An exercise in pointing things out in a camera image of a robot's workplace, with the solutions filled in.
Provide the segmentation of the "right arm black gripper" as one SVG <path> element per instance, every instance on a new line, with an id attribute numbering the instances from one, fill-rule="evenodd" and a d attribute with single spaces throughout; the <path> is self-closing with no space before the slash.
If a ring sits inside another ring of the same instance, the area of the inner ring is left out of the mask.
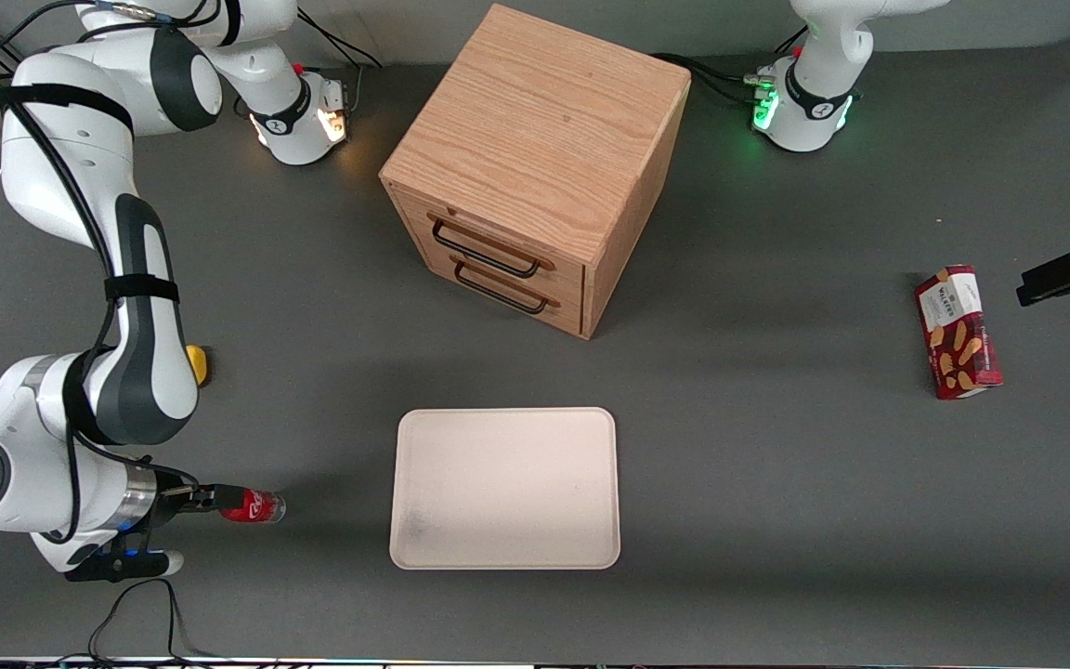
<path id="1" fill-rule="evenodd" d="M 203 484 L 157 470 L 157 496 L 152 505 L 152 522 L 169 522 L 184 507 L 186 514 L 212 513 L 217 504 L 243 504 L 246 488 L 233 484 Z"/>

